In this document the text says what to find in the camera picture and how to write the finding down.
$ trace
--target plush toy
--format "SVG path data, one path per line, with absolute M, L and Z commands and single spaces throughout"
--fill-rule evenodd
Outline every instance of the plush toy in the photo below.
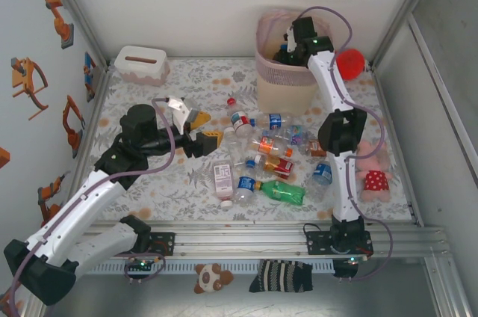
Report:
M 362 140 L 358 144 L 357 156 L 365 156 L 375 150 L 377 144 Z M 357 179 L 365 179 L 364 190 L 361 193 L 363 201 L 374 201 L 379 199 L 386 203 L 390 201 L 390 188 L 388 180 L 393 179 L 393 175 L 388 172 L 390 168 L 390 157 L 387 153 L 387 146 L 383 143 L 380 151 L 370 158 L 357 159 L 356 166 L 359 171 L 356 173 Z
M 221 266 L 217 263 L 197 265 L 196 273 L 199 275 L 199 278 L 194 286 L 195 293 L 219 291 L 223 286 L 229 285 L 234 279 L 230 271 L 221 271 Z

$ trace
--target tissue box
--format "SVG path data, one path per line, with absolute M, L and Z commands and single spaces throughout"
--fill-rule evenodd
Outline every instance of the tissue box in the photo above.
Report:
M 164 50 L 125 46 L 114 61 L 118 73 L 125 81 L 160 87 L 170 73 Z

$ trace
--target pink stuffed toy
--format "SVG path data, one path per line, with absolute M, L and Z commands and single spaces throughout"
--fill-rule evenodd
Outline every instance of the pink stuffed toy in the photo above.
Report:
M 357 156 L 365 156 L 371 153 L 377 145 L 378 143 L 372 145 L 368 141 L 360 141 Z M 361 193 L 363 201 L 374 201 L 377 198 L 384 203 L 390 201 L 388 180 L 393 179 L 394 176 L 388 172 L 390 157 L 387 153 L 386 144 L 383 143 L 376 155 L 366 159 L 357 159 L 356 166 L 359 169 L 356 178 L 365 179 L 364 190 Z

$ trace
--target green soda bottle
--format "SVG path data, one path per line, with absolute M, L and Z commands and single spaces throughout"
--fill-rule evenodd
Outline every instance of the green soda bottle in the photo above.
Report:
M 292 186 L 282 181 L 257 181 L 255 189 L 263 191 L 268 197 L 285 203 L 302 205 L 305 189 L 300 186 Z

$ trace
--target floral tablecloth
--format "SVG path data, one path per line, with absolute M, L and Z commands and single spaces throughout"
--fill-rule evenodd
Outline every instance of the floral tablecloth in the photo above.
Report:
M 194 99 L 199 107 L 211 115 L 211 120 L 198 131 L 224 130 L 230 126 L 226 114 L 226 100 L 233 96 L 245 107 L 247 114 L 254 117 L 259 113 L 257 107 L 257 88 L 255 62 L 253 59 L 172 59 L 171 73 L 162 87 L 150 87 L 124 82 L 120 75 L 112 70 L 105 104 L 95 132 L 93 146 L 88 160 L 88 174 L 94 162 L 111 145 L 114 137 L 120 133 L 121 116 L 134 104 L 149 104 L 152 98 L 167 95 L 187 96 Z M 346 82 L 351 97 L 381 115 L 379 102 L 370 73 L 363 73 L 353 81 Z M 320 98 L 317 94 L 310 109 L 300 119 L 310 132 L 317 130 L 326 118 Z M 368 117 L 363 138 L 377 141 L 378 123 Z M 390 181 L 391 201 L 365 203 L 359 199 L 358 205 L 370 217 L 385 220 L 409 221 L 412 219 L 402 182 L 397 172 L 397 162 L 391 150 L 388 136 L 388 151 L 391 155 Z M 149 166 L 163 164 L 167 156 L 149 158 Z M 105 220 L 118 220 L 133 214 L 145 220 L 162 221 L 304 221 L 329 219 L 332 213 L 333 198 L 330 188 L 322 202 L 306 195 L 302 206 L 292 206 L 271 200 L 258 192 L 246 206 L 235 205 L 227 212 L 219 207 L 214 196 L 214 183 L 211 177 L 211 165 L 215 161 L 227 159 L 225 146 L 221 146 L 209 156 L 187 158 L 182 149 L 176 150 L 173 163 L 164 172 L 141 176 L 130 189 L 112 203 L 102 213 Z M 317 158 L 301 155 L 294 151 L 291 159 L 295 163 L 294 171 L 288 182 L 306 186 Z M 273 176 L 262 173 L 261 178 Z M 357 183 L 358 190 L 363 184 Z

